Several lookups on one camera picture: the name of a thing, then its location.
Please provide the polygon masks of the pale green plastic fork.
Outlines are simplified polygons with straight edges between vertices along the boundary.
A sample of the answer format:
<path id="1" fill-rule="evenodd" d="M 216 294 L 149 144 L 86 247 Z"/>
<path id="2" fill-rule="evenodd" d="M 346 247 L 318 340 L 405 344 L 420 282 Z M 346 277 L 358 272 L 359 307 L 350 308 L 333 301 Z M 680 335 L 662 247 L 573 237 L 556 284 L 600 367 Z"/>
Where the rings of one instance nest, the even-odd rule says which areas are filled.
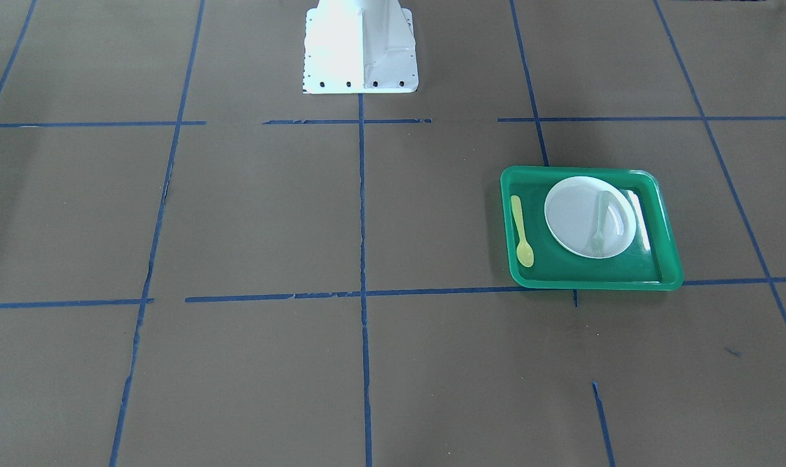
<path id="1" fill-rule="evenodd" d="M 604 225 L 606 225 L 606 217 L 610 204 L 610 192 L 608 190 L 601 191 L 597 196 L 597 221 L 595 221 L 595 230 L 589 240 L 589 250 L 594 257 L 604 257 Z"/>

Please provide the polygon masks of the yellow plastic spoon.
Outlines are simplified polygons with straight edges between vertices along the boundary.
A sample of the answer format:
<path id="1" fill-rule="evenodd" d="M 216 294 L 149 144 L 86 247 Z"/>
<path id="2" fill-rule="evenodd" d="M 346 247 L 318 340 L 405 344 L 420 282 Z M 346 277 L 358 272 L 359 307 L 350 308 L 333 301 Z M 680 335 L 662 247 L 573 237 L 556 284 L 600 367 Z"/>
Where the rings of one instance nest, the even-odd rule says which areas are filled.
<path id="1" fill-rule="evenodd" d="M 525 219 L 523 216 L 523 205 L 521 199 L 517 195 L 510 197 L 510 205 L 512 211 L 512 218 L 517 230 L 518 242 L 516 245 L 516 257 L 518 262 L 523 268 L 532 268 L 535 262 L 535 256 L 532 246 L 527 240 L 527 233 L 525 229 Z"/>

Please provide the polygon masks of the white round plate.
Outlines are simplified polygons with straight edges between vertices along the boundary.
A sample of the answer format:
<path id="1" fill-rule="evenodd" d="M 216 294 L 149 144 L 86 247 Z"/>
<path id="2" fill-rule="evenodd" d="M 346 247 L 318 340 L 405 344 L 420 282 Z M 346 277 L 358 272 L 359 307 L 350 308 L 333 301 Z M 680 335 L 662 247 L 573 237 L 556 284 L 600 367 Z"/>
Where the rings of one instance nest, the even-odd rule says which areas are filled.
<path id="1" fill-rule="evenodd" d="M 597 196 L 610 192 L 604 225 L 604 257 L 594 257 L 589 248 L 597 221 Z M 572 176 L 556 183 L 547 193 L 544 217 L 548 230 L 565 250 L 580 257 L 606 259 L 623 254 L 636 235 L 636 213 L 623 192 L 612 184 L 589 176 Z"/>

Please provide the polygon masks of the green plastic tray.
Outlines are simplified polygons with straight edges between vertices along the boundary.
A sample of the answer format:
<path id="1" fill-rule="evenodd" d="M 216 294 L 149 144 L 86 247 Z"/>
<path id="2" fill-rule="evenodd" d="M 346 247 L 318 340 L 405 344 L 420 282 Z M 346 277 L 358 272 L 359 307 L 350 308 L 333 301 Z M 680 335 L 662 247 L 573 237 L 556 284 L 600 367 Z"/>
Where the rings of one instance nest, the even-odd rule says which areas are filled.
<path id="1" fill-rule="evenodd" d="M 544 202 L 559 181 L 572 176 L 600 178 L 623 192 L 636 213 L 634 242 L 623 254 L 606 259 L 577 256 L 556 242 L 546 225 Z M 505 213 L 508 266 L 518 285 L 527 289 L 671 291 L 684 280 L 665 201 L 653 175 L 628 169 L 512 166 L 500 177 Z M 523 205 L 527 240 L 533 248 L 532 268 L 516 257 L 517 230 L 510 197 Z"/>

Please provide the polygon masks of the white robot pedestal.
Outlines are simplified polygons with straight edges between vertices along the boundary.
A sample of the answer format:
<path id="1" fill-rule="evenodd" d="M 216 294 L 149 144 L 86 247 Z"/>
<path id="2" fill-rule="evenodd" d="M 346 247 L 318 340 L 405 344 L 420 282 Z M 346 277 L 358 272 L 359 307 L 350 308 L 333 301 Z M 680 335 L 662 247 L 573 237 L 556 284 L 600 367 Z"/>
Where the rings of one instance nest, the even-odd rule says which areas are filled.
<path id="1" fill-rule="evenodd" d="M 302 91 L 414 93 L 420 85 L 410 9 L 399 1 L 320 1 L 306 12 Z"/>

